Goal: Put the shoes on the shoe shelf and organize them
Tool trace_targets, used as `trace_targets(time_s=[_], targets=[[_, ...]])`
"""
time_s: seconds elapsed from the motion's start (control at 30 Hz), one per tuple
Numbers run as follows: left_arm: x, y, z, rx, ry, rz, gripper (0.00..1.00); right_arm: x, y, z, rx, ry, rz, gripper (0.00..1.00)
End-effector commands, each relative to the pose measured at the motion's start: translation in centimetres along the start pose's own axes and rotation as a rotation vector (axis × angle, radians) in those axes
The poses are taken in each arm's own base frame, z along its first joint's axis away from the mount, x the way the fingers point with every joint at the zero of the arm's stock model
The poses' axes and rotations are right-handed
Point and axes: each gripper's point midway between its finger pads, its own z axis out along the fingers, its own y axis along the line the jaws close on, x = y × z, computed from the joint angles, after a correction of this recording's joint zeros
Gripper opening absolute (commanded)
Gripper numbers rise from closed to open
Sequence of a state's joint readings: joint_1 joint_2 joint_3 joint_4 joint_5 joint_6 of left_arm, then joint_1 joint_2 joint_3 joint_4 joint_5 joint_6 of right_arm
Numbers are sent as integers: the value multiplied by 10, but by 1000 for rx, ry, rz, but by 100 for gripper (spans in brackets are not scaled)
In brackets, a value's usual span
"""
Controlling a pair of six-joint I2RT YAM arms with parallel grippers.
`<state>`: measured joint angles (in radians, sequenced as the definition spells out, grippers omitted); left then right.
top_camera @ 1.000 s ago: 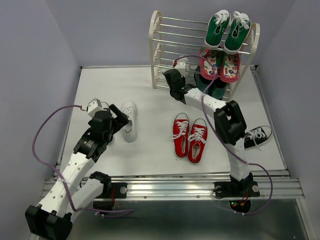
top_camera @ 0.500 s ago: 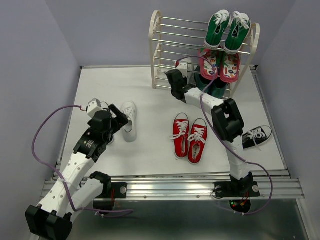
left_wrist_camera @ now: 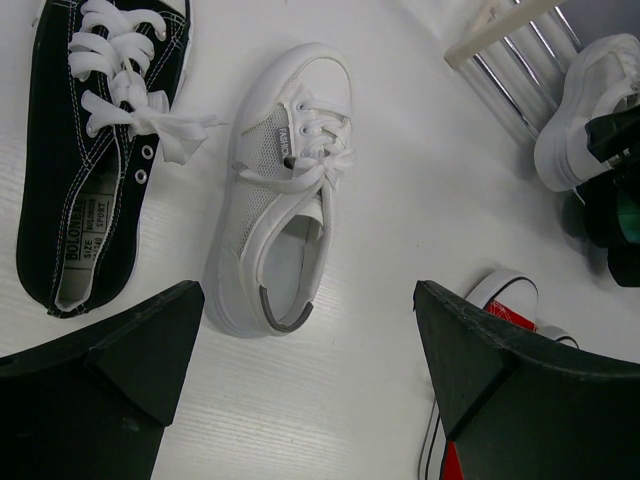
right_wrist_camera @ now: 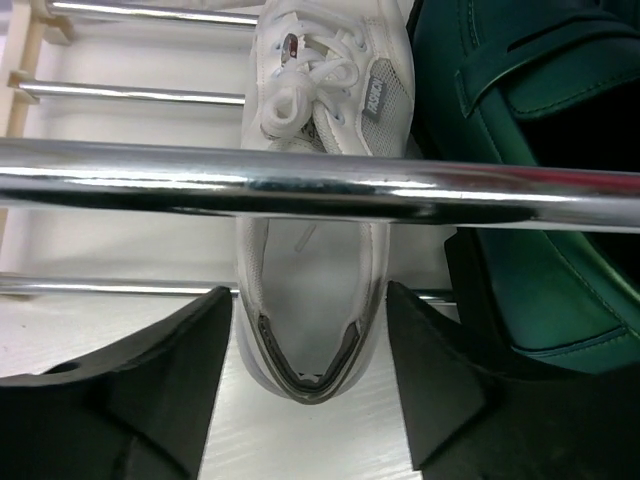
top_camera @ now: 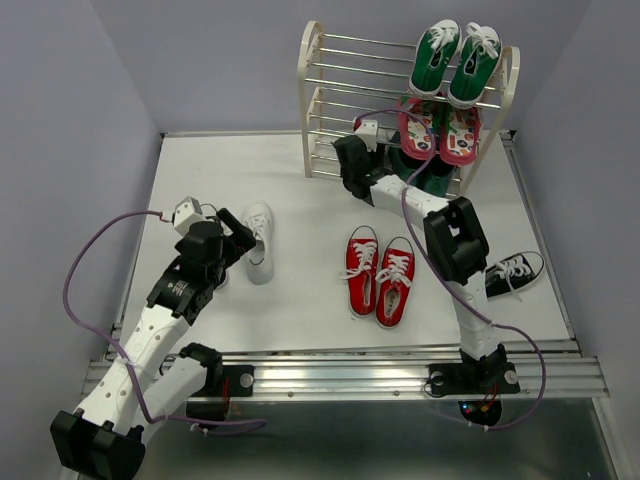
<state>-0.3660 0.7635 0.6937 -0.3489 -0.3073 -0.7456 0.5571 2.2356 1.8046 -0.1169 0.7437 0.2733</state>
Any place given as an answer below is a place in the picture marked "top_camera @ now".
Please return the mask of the red sneaker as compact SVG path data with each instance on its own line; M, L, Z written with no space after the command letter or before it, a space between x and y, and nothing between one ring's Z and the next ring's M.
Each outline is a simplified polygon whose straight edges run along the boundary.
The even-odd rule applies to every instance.
M415 253L405 237L395 237L384 251L376 274L378 298L375 315L383 328L395 328L402 320L415 276Z
M349 306L356 316L368 316L375 308L378 259L379 244L374 229L358 226L347 241L345 268L339 274L347 282Z

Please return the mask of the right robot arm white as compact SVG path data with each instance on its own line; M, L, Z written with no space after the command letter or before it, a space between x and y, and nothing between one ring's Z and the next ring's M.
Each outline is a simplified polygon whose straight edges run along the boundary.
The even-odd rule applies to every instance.
M472 203L446 200L409 186L382 166L382 156L356 135L333 142L343 186L355 198L405 220L409 232L424 233L428 265L448 289L460 331L460 360L432 363L426 385L431 396L516 394L515 365L486 318L486 257L489 245Z

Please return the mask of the white sneaker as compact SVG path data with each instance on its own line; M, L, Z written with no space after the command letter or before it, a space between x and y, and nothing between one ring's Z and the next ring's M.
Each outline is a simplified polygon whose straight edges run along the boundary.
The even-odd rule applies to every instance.
M251 231L256 241L256 246L245 257L247 277L253 284L266 284L274 275L271 247L274 230L273 213L265 202L253 202L244 212L243 224Z

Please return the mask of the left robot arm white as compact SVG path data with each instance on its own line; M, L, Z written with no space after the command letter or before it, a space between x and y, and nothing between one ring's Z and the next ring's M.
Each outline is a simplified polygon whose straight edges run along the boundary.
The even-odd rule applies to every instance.
M190 343L172 357L167 371L161 368L223 285L228 268L256 240L225 208L206 217L185 200L168 220L181 236L177 257L153 286L127 343L103 336L118 356L98 385L73 411L59 412L50 426L61 465L90 479L134 478L148 443L169 421L217 435L248 433L265 424L229 421L224 412L211 419L176 413L196 393L214 393L229 404L235 379L217 350Z

